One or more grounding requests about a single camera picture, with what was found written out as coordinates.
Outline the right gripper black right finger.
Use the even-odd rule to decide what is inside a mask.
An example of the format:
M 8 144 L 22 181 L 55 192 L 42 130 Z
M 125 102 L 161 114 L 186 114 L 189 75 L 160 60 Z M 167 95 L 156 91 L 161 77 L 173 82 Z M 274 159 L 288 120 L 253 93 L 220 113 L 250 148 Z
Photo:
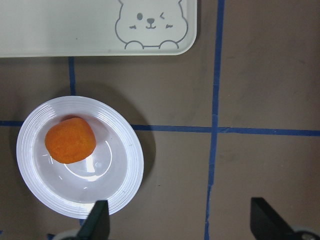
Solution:
M 256 240 L 292 240 L 295 235 L 263 197 L 250 200 L 250 230 Z

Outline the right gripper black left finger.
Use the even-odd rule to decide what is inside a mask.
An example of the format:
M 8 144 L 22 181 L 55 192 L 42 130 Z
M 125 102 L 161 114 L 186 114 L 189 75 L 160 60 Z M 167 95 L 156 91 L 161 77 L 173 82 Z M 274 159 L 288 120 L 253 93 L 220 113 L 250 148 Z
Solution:
M 108 240 L 110 216 L 107 200 L 95 202 L 90 214 L 76 234 L 77 240 Z

